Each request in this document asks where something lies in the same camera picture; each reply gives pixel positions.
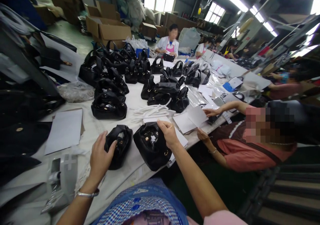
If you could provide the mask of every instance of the white shirt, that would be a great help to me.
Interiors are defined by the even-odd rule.
[[[173,48],[174,46],[174,53],[178,55],[179,42],[177,40],[174,40],[170,45],[169,36],[166,36],[161,38],[157,44],[157,48],[159,48],[160,50],[166,50],[167,46],[169,49]]]
[[[199,46],[197,47],[196,52],[205,52],[207,50],[207,48],[204,46],[204,43],[199,44]]]

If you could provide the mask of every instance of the blue item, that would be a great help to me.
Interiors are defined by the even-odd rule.
[[[159,210],[172,224],[189,224],[186,209],[160,178],[121,192],[92,224],[123,224],[146,210]]]
[[[231,87],[230,83],[226,82],[222,85],[228,92],[233,92],[235,89]]]
[[[140,49],[140,48],[137,48],[137,49],[136,49],[137,58],[139,57],[139,53],[141,53],[141,52],[142,52],[142,49]],[[148,49],[147,49],[147,56],[148,56],[148,58],[149,58],[149,53],[150,53],[150,49],[148,48]]]

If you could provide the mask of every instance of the hand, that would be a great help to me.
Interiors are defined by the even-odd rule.
[[[114,149],[116,148],[117,141],[114,141],[109,148],[109,151],[104,150],[104,145],[106,143],[106,135],[108,131],[105,131],[99,135],[96,142],[92,146],[92,152],[90,157],[90,175],[89,177],[100,183],[106,174],[111,160],[113,158]]]
[[[207,117],[218,116],[220,114],[218,110],[214,109],[204,109],[203,111],[207,115]]]
[[[168,148],[172,150],[176,146],[181,146],[181,143],[179,142],[179,139],[176,134],[176,130],[172,123],[166,121],[157,121],[157,123],[164,134],[164,138],[166,139]]]
[[[197,135],[198,138],[204,143],[210,141],[209,135],[202,131],[200,128],[197,128]]]

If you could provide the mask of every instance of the paper card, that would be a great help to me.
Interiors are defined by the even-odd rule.
[[[243,82],[237,78],[237,77],[234,77],[232,78],[230,81],[229,81],[229,84],[230,86],[235,89],[236,87],[238,87],[239,85],[241,85]]]
[[[201,127],[201,124],[208,120],[206,114],[200,106],[196,106],[187,112],[188,118],[196,127]]]

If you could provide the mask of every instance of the factory floor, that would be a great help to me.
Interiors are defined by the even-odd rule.
[[[87,55],[92,50],[92,38],[80,33],[80,28],[60,20],[51,25],[47,32],[52,33],[76,46],[77,53]],[[228,209],[236,213],[254,187],[259,178],[259,172],[237,173],[227,170],[217,164],[208,153],[204,145],[199,142],[188,150],[191,157],[199,165],[210,180]],[[302,147],[290,157],[285,164],[315,164],[319,163],[320,147]],[[177,198],[187,209],[188,215],[199,224],[202,218],[193,202],[188,187],[176,163],[171,168],[164,168],[155,177],[161,177]]]

